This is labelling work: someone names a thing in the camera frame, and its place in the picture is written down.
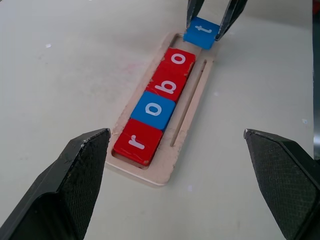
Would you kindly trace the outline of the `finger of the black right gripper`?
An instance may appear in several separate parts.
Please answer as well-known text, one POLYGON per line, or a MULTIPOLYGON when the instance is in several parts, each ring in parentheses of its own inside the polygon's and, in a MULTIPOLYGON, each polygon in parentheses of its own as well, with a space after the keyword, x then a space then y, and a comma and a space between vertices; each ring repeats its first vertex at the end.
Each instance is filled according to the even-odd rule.
POLYGON ((230 0, 224 16, 222 18, 219 31, 215 36, 215 41, 219 41, 225 33, 230 29, 240 14, 245 9, 248 0, 230 0))
POLYGON ((188 0, 187 12, 186 12, 186 29, 190 26, 191 21, 200 12, 204 0, 188 0))

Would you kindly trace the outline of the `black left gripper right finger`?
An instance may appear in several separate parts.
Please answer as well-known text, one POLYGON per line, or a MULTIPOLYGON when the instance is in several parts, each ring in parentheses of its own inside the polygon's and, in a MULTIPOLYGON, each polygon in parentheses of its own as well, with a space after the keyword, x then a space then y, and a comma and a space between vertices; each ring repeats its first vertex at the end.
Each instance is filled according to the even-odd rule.
POLYGON ((260 192, 287 240, 320 238, 320 162, 295 141, 245 129, 260 192))

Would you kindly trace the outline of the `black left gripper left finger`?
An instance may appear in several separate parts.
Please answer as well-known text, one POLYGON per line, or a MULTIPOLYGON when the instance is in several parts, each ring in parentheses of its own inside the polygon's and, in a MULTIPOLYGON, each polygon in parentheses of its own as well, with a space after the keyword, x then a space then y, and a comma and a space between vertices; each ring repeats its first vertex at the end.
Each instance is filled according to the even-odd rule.
POLYGON ((2 240, 84 239, 103 178, 111 132, 71 139, 32 183, 0 228, 2 240))

